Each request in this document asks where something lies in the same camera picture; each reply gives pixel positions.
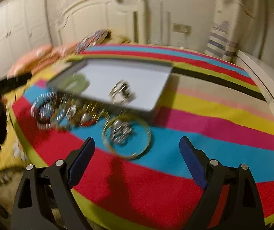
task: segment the gold bangle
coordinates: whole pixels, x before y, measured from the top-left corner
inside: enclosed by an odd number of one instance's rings
[[[134,153],[131,156],[121,155],[108,142],[108,140],[106,138],[106,132],[107,132],[108,128],[110,128],[116,120],[136,121],[145,129],[145,131],[147,133],[148,141],[147,141],[146,147],[139,154]],[[150,130],[148,123],[145,120],[143,120],[137,116],[130,115],[130,114],[122,114],[122,115],[114,117],[106,124],[106,126],[104,127],[103,132],[102,132],[102,141],[103,141],[104,145],[108,148],[108,150],[110,152],[112,152],[113,154],[115,154],[116,156],[121,157],[123,159],[127,159],[127,160],[137,159],[141,155],[143,155],[147,151],[147,149],[150,147],[151,139],[152,139],[152,134],[151,134],[151,130]]]

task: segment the ring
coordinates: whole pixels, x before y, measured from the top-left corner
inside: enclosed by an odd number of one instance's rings
[[[119,94],[122,96],[122,99],[117,100],[116,96],[118,96]],[[130,86],[124,80],[120,80],[109,93],[109,97],[112,99],[113,104],[124,103],[128,101],[130,96]]]
[[[147,133],[147,144],[146,144],[145,148],[139,154],[134,153],[131,156],[121,155],[109,143],[109,141],[106,138],[106,132],[113,125],[113,123],[116,120],[121,120],[121,121],[124,121],[124,122],[136,121],[137,123],[139,123],[145,129],[145,131]],[[147,151],[147,149],[150,147],[151,139],[152,139],[152,134],[151,134],[151,130],[150,130],[150,127],[149,127],[148,123],[145,120],[143,120],[139,117],[136,117],[134,115],[130,115],[130,114],[122,114],[122,115],[114,117],[113,119],[111,119],[106,124],[106,126],[104,127],[104,130],[102,132],[102,141],[103,141],[104,145],[108,148],[108,150],[110,152],[112,152],[113,154],[115,154],[116,156],[121,157],[123,159],[127,159],[127,160],[137,159],[141,155],[143,155]]]

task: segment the wall outlet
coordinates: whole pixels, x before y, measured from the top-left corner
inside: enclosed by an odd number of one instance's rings
[[[183,34],[190,34],[191,26],[179,24],[179,23],[173,23],[173,31],[183,33]]]

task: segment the striped tablecloth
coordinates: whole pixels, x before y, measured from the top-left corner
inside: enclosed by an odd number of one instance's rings
[[[142,158],[127,161],[109,153],[100,124],[70,132],[38,130],[29,112],[47,90],[45,80],[26,91],[10,111],[37,167],[65,158],[89,136],[95,140],[93,159],[73,190],[85,216],[109,229],[182,229],[202,195],[179,152],[179,140],[187,136],[210,159],[232,167],[247,164],[265,222],[274,221],[274,117],[242,68],[185,50],[140,45],[93,47],[74,59],[96,56],[173,62],[151,126],[153,145]]]

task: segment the pink pillow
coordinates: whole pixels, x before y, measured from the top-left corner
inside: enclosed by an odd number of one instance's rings
[[[19,74],[31,71],[37,66],[40,60],[52,51],[52,45],[44,45],[33,51],[23,55],[17,62],[12,65],[8,72],[8,77],[17,76]]]
[[[78,45],[78,42],[64,44],[59,47],[54,47],[52,52],[59,53],[60,57],[64,58],[64,57],[68,56],[69,54],[73,53],[75,51],[75,48],[77,45]]]
[[[32,75],[35,75],[45,67],[55,63],[60,58],[59,53],[49,53],[44,58],[40,60],[38,65],[32,69]]]

